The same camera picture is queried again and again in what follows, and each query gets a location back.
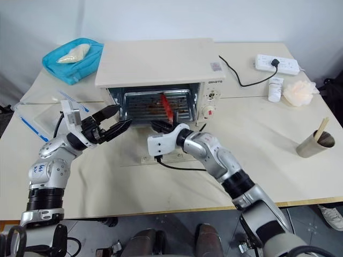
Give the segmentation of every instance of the white tissue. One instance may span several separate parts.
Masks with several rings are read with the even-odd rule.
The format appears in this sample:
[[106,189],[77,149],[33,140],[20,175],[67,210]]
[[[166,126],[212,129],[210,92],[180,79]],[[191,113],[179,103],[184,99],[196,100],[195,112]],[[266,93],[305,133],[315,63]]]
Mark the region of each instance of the white tissue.
[[79,44],[77,47],[74,47],[69,51],[65,56],[62,56],[58,59],[58,63],[76,63],[83,58],[85,58],[88,53],[91,45],[90,44]]
[[284,97],[296,107],[310,104],[313,94],[319,94],[314,82],[297,81],[284,89]]

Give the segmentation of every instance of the dark pants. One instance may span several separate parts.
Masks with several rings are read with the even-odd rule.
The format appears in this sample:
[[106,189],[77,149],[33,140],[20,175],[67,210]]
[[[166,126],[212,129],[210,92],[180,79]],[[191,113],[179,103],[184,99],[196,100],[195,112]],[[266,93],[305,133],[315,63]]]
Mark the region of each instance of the dark pants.
[[339,206],[343,206],[343,202],[323,203],[321,206],[329,209],[333,209]]
[[[125,247],[121,257],[152,255],[156,231],[147,229],[137,233]],[[214,227],[202,224],[196,243],[196,257],[224,257],[220,238]]]

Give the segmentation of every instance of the label sticker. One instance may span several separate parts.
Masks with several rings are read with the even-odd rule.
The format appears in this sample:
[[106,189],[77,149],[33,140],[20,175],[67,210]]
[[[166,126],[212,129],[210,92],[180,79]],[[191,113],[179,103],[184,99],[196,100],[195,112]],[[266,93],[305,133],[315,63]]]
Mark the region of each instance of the label sticker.
[[212,71],[221,71],[220,63],[210,63]]

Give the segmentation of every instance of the wooden stick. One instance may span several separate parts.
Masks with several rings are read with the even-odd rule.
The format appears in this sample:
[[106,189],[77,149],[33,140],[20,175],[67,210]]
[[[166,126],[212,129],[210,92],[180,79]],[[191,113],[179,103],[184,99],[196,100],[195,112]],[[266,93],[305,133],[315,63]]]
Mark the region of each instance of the wooden stick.
[[327,123],[329,122],[329,117],[326,117],[325,119],[323,119],[321,125],[319,126],[319,129],[317,130],[317,133],[315,135],[315,141],[318,142],[320,136],[323,134],[323,131],[327,125]]

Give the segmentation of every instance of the blue pouch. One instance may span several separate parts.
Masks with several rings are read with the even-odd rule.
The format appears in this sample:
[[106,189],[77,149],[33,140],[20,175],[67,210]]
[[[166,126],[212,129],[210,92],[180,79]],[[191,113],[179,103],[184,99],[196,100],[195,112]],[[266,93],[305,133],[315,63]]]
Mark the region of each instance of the blue pouch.
[[[79,44],[90,44],[91,47],[85,58],[76,63],[57,63],[58,59],[69,53]],[[73,85],[80,79],[90,75],[98,69],[103,44],[91,39],[75,39],[63,46],[56,48],[43,57],[42,63],[45,69],[53,76]]]

